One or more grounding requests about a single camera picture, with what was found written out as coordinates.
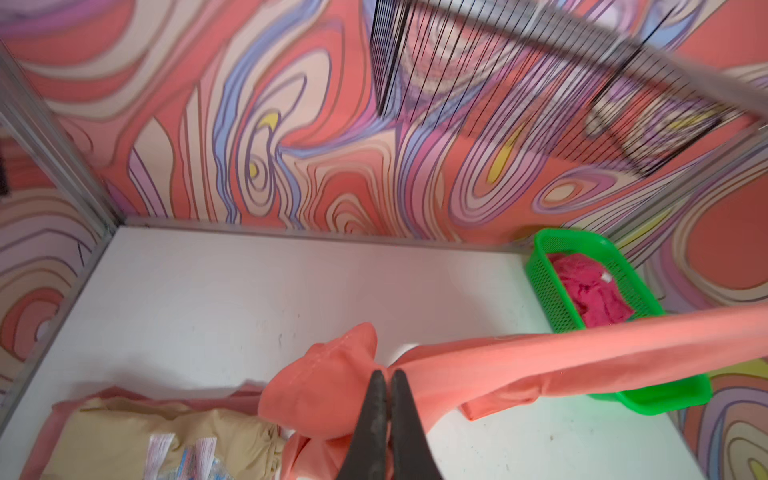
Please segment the green plastic basket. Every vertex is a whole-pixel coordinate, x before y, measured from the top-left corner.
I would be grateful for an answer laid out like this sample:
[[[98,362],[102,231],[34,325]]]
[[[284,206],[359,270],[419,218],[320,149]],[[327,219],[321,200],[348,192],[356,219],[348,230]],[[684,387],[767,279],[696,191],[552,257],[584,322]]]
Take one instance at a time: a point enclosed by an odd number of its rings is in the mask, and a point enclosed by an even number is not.
[[[526,276],[555,333],[661,317],[666,314],[620,250],[596,233],[545,228],[533,236]],[[705,374],[618,393],[592,394],[647,416],[708,403]]]

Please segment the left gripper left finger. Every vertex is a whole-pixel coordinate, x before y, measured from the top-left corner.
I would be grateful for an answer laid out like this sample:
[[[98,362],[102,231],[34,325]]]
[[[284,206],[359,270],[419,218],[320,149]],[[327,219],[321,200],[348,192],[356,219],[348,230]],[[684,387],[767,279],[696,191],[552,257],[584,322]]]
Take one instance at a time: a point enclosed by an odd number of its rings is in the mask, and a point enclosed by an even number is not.
[[[361,412],[337,480],[387,478],[388,387],[384,374],[373,372]]]

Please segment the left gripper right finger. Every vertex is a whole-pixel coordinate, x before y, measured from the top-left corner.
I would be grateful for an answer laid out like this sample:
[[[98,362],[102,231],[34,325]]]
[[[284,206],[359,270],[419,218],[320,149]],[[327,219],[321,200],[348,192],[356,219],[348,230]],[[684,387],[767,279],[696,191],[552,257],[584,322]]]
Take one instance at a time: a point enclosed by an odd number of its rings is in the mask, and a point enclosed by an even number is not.
[[[391,381],[391,439],[395,480],[442,480],[421,423],[407,375]]]

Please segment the coral orange t shirt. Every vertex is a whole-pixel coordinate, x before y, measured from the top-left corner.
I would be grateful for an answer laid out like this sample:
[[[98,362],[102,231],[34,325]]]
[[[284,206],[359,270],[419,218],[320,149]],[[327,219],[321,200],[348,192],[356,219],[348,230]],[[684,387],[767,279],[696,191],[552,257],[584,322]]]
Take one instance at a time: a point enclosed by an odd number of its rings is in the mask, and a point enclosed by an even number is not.
[[[469,420],[542,397],[611,394],[656,415],[709,401],[711,371],[767,353],[763,304],[642,318],[560,334],[526,334],[419,345],[393,364],[376,362],[373,325],[318,343],[282,369],[258,413],[293,434],[283,453],[286,479],[338,473],[371,375],[407,375],[420,420],[432,428],[459,410]]]

